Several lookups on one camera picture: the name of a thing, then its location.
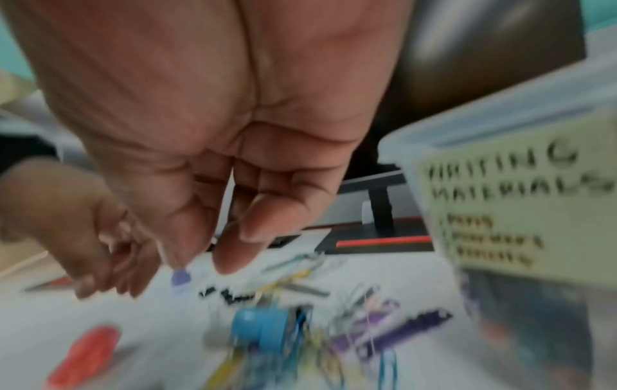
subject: clear plastic bin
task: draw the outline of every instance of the clear plastic bin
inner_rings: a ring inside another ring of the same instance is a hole
[[[616,102],[617,55],[379,145],[458,270],[483,338],[530,389],[617,389]]]

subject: white table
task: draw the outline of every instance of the white table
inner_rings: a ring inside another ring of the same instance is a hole
[[[70,345],[89,328],[120,325],[123,334],[115,363],[106,374],[80,387],[84,390],[197,390],[225,356],[207,350],[204,332],[217,310],[218,296],[200,299],[198,291],[215,284],[232,292],[255,279],[268,264],[312,251],[328,231],[307,231],[282,249],[264,252],[242,272],[222,277],[205,254],[190,265],[190,289],[173,294],[171,272],[162,269],[137,301],[114,294],[80,303],[68,291],[24,293],[23,288],[61,275],[61,270],[35,269],[0,285],[0,388],[42,388],[49,372]],[[332,291],[317,305],[333,305],[358,282],[379,284],[402,310],[416,315],[444,308],[454,319],[441,328],[397,346],[399,389],[517,389],[515,380],[495,361],[467,319],[449,266],[434,253],[333,256],[345,264],[306,284]],[[287,300],[307,296],[288,293]],[[325,388],[322,383],[299,388]]]

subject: desk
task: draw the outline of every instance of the desk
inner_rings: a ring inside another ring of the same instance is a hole
[[[202,342],[213,311],[225,304],[218,296],[199,299],[198,291],[212,284],[234,291],[266,265],[310,252],[327,233],[304,232],[284,248],[264,252],[232,276],[217,275],[210,255],[204,254],[190,265],[193,283],[179,295],[171,291],[171,272],[161,269],[137,301],[103,294],[79,303],[68,291],[25,294],[23,288],[62,271],[20,272],[0,284],[0,388],[40,389],[77,337],[90,327],[116,323],[123,335],[114,364],[80,390],[200,389],[225,356],[222,350],[204,349]],[[307,282],[332,291],[328,300],[349,293],[362,281],[381,285],[384,295],[396,297],[409,315],[436,307],[454,314],[441,328],[397,346],[399,389],[518,388],[476,335],[452,272],[439,256],[389,253],[342,257],[346,258],[342,267]],[[306,296],[288,295],[291,300],[307,300]],[[324,388],[322,384],[300,383],[298,388]]]

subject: writing materials label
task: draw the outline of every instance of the writing materials label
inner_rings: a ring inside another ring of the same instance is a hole
[[[438,244],[460,267],[617,288],[616,123],[595,112],[422,160]]]

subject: hand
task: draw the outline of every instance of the hand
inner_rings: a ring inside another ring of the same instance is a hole
[[[25,160],[2,174],[0,218],[49,251],[79,298],[113,287],[137,297],[161,264],[155,241],[99,177],[51,159]]]
[[[234,272],[334,200],[410,0],[0,0],[51,110],[186,265]]]

